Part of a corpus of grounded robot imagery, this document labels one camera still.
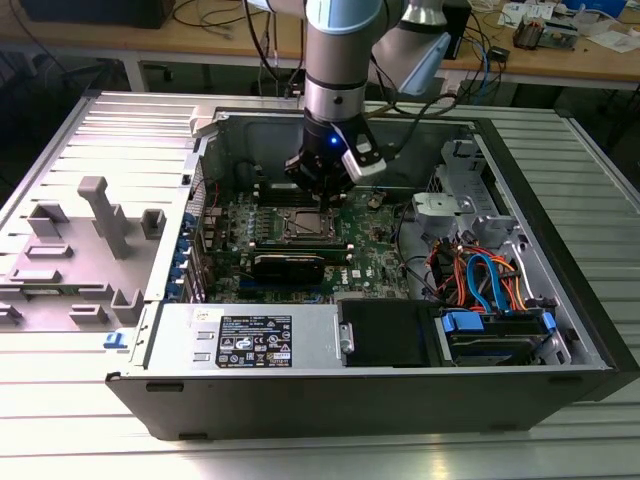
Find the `side panel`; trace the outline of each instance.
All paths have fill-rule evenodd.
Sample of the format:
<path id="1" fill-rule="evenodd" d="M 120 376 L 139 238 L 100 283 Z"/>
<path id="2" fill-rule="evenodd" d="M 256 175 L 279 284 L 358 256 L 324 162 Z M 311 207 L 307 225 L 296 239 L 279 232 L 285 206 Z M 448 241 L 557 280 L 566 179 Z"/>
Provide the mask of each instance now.
<path id="1" fill-rule="evenodd" d="M 603 360 L 618 370 L 611 382 L 592 392 L 589 400 L 602 400 L 638 378 L 639 367 L 615 325 L 596 297 L 571 252 L 549 219 L 544 207 L 527 182 L 511 152 L 490 121 L 477 122 L 496 175 L 501 176 L 515 199 L 524 219 L 533 231 L 544 257 L 549 262 L 573 308 L 598 348 Z"/>
<path id="2" fill-rule="evenodd" d="M 604 372 L 415 377 L 124 379 L 107 385 L 163 440 L 527 430 Z"/>

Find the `power supply label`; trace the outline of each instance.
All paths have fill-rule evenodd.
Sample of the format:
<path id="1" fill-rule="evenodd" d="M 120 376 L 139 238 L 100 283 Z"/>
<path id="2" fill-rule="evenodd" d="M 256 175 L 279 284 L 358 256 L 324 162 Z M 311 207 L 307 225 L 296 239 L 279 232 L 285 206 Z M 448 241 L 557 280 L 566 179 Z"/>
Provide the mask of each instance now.
<path id="1" fill-rule="evenodd" d="M 291 367 L 290 316 L 226 316 L 220 321 L 220 368 Z"/>

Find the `table leg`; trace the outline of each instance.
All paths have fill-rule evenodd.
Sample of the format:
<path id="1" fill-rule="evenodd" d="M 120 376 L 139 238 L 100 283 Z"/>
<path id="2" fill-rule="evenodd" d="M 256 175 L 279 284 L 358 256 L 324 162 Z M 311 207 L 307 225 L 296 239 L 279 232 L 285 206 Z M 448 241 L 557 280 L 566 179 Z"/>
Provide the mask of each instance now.
<path id="1" fill-rule="evenodd" d="M 446 70 L 440 93 L 458 93 L 460 84 L 467 79 L 467 70 Z"/>
<path id="2" fill-rule="evenodd" d="M 129 87 L 132 92 L 148 92 L 149 87 L 144 76 L 144 68 L 142 62 L 137 58 L 123 58 L 122 63 L 127 72 Z"/>

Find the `blue tab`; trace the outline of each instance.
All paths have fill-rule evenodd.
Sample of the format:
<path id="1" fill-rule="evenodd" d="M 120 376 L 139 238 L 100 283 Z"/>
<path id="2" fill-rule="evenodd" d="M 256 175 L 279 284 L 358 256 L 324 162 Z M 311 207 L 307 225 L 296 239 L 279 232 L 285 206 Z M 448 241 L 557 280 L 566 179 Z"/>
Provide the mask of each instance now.
<path id="1" fill-rule="evenodd" d="M 124 344 L 124 335 L 120 332 L 108 333 L 102 346 L 107 349 L 127 348 Z"/>
<path id="2" fill-rule="evenodd" d="M 167 284 L 167 293 L 169 295 L 180 295 L 180 290 L 181 290 L 180 287 L 175 283 Z"/>
<path id="3" fill-rule="evenodd" d="M 547 327 L 547 330 L 549 330 L 550 332 L 555 331 L 556 321 L 553 318 L 553 315 L 551 315 L 549 312 L 544 312 L 542 314 L 542 320 L 544 321 L 544 324 Z"/>
<path id="4" fill-rule="evenodd" d="M 187 261 L 187 256 L 180 253 L 180 252 L 176 252 L 173 254 L 173 263 L 174 265 L 180 265 L 183 264 L 184 262 Z"/>
<path id="5" fill-rule="evenodd" d="M 185 251 L 189 248 L 189 241 L 186 238 L 179 238 L 176 246 L 178 250 Z"/>
<path id="6" fill-rule="evenodd" d="M 169 278 L 171 280 L 176 280 L 178 278 L 181 278 L 182 275 L 184 275 L 184 272 L 177 267 L 173 267 L 172 269 L 169 270 Z"/>
<path id="7" fill-rule="evenodd" d="M 455 326 L 453 323 L 453 317 L 450 313 L 447 313 L 442 317 L 442 325 L 444 326 L 445 333 L 453 332 L 455 330 Z"/>
<path id="8" fill-rule="evenodd" d="M 190 213 L 185 213 L 184 217 L 182 217 L 182 222 L 188 227 L 193 228 L 196 226 L 196 217 L 191 215 Z"/>
<path id="9" fill-rule="evenodd" d="M 484 330 L 482 318 L 477 312 L 453 312 L 458 330 Z"/>

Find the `electronic equipment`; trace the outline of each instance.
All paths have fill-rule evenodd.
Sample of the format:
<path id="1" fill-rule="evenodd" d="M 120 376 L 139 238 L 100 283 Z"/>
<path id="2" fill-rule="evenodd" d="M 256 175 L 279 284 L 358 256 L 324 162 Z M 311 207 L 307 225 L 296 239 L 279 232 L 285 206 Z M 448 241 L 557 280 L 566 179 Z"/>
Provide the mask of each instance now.
<path id="1" fill-rule="evenodd" d="M 20 4 L 34 22 L 160 28 L 175 0 L 20 0 Z"/>
<path id="2" fill-rule="evenodd" d="M 573 50 L 580 38 L 578 29 L 563 20 L 546 20 L 538 40 L 539 47 Z"/>
<path id="3" fill-rule="evenodd" d="M 524 50 L 535 50 L 544 32 L 543 18 L 530 18 L 524 15 L 516 31 L 513 32 L 513 46 Z"/>
<path id="4" fill-rule="evenodd" d="M 153 435 L 527 429 L 637 376 L 481 115 L 422 122 L 379 183 L 322 210 L 283 183 L 303 111 L 228 102 L 194 113 L 215 129 L 194 125 L 196 175 L 168 214 L 131 360 L 106 380 Z M 371 121 L 391 142 L 407 124 Z"/>

